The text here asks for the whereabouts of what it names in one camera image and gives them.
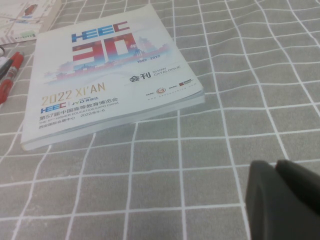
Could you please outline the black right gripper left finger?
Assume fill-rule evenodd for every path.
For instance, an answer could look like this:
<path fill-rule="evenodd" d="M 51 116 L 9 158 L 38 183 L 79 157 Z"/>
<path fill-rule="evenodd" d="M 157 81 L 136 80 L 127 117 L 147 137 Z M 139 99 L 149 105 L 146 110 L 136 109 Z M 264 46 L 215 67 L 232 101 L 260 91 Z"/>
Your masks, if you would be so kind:
<path fill-rule="evenodd" d="M 276 166 L 250 164 L 245 204 L 253 240 L 318 240 L 320 215 L 291 191 Z"/>

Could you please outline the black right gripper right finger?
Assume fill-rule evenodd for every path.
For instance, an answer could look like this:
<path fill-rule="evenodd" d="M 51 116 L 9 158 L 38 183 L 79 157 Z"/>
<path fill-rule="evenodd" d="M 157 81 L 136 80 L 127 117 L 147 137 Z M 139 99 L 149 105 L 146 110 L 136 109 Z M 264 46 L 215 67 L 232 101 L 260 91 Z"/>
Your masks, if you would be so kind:
<path fill-rule="evenodd" d="M 295 162 L 284 159 L 277 161 L 275 170 L 295 196 L 320 215 L 320 176 Z"/>

